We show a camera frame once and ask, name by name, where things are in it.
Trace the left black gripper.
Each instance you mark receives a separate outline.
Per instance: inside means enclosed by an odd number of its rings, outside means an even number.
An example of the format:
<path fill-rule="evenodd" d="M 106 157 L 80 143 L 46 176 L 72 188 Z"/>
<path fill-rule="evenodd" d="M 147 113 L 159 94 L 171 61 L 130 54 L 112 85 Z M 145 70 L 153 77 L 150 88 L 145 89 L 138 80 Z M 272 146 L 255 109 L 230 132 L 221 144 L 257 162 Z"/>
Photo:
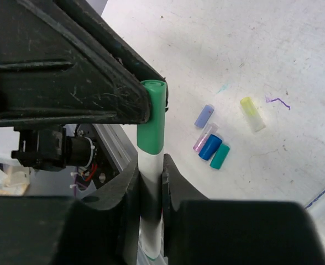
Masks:
<path fill-rule="evenodd" d="M 162 78 L 86 1 L 0 1 L 0 127 L 144 124 Z"/>

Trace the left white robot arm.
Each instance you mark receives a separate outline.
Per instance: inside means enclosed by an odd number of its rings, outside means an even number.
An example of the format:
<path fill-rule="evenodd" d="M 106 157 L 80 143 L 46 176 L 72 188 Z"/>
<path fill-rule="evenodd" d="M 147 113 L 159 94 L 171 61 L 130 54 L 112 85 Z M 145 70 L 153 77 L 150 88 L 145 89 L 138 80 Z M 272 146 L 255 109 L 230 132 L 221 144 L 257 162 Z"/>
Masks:
<path fill-rule="evenodd" d="M 165 82 L 102 18 L 106 1 L 0 1 L 0 163 L 94 170 L 101 153 L 65 125 L 140 125 L 146 80 Z"/>

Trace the blue marker cap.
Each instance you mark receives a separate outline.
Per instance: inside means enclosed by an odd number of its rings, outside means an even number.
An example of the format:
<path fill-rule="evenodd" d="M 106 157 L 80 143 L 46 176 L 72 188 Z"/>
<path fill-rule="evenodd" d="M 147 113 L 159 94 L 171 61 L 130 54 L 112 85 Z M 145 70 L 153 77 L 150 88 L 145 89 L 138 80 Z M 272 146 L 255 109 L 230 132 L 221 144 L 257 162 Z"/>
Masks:
<path fill-rule="evenodd" d="M 220 137 L 214 134 L 210 134 L 203 148 L 198 153 L 199 157 L 205 161 L 208 161 L 220 147 L 221 143 L 222 139 Z"/>

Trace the lavender marker cap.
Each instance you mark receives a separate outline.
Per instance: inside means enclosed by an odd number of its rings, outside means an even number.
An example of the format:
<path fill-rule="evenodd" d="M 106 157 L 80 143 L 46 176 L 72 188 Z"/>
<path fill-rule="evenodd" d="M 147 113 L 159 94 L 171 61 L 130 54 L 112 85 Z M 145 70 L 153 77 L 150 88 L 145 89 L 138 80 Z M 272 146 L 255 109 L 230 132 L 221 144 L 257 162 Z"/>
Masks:
<path fill-rule="evenodd" d="M 196 119 L 194 125 L 197 128 L 203 129 L 207 122 L 209 121 L 211 115 L 214 112 L 214 106 L 210 104 L 206 104 L 203 109 L 201 110 L 198 118 Z"/>

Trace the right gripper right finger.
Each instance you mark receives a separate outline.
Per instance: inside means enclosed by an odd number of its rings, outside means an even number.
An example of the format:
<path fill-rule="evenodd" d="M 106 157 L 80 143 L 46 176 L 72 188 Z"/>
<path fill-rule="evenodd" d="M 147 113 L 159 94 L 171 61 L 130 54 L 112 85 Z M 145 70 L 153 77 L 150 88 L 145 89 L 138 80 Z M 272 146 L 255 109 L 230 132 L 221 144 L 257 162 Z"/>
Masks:
<path fill-rule="evenodd" d="M 190 252 L 188 242 L 193 202 L 207 200 L 179 171 L 173 158 L 164 154 L 162 172 L 162 216 L 164 219 L 164 256 L 168 264 L 187 264 Z"/>

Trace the clear pink pen cap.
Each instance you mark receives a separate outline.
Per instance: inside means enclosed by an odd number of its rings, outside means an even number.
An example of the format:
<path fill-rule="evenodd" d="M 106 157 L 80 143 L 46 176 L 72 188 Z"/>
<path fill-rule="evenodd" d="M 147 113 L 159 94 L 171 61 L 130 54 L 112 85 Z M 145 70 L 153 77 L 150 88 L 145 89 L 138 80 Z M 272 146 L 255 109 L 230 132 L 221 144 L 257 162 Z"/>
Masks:
<path fill-rule="evenodd" d="M 210 134 L 214 134 L 218 130 L 218 125 L 215 123 L 209 123 L 203 129 L 201 135 L 193 146 L 193 150 L 196 152 L 200 152 L 208 140 Z"/>

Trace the clear yellow highlighter cap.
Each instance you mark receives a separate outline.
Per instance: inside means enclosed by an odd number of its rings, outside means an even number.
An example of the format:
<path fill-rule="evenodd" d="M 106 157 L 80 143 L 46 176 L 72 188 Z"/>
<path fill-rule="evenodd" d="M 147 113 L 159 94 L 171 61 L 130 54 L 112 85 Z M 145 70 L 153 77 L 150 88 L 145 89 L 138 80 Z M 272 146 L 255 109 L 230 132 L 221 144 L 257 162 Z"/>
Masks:
<path fill-rule="evenodd" d="M 250 97 L 241 99 L 240 107 L 253 132 L 256 133 L 265 128 L 265 123 Z"/>

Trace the green marker cap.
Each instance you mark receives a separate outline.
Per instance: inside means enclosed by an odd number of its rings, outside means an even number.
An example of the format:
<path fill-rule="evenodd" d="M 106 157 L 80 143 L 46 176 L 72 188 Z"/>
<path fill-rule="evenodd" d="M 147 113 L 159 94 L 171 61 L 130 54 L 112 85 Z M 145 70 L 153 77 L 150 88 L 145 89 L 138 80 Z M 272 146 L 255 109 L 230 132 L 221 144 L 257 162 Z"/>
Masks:
<path fill-rule="evenodd" d="M 167 83 L 159 80 L 141 82 L 151 99 L 150 118 L 137 126 L 137 145 L 146 153 L 157 155 L 164 147 Z"/>
<path fill-rule="evenodd" d="M 209 164 L 210 167 L 212 167 L 214 169 L 220 169 L 222 164 L 224 163 L 229 151 L 230 151 L 229 146 L 227 146 L 225 144 L 221 144 L 219 146 L 219 148 L 217 149 L 216 153 L 214 154 L 214 157 L 213 157 L 211 163 Z"/>

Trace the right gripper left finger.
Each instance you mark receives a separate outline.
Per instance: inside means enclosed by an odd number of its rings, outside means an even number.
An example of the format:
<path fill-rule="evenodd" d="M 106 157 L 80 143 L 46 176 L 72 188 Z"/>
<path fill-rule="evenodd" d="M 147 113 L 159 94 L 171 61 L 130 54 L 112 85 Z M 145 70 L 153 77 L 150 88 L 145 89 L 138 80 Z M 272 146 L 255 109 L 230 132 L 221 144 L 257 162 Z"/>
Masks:
<path fill-rule="evenodd" d="M 126 169 L 82 199 L 78 217 L 79 264 L 136 264 L 139 231 L 139 171 Z"/>

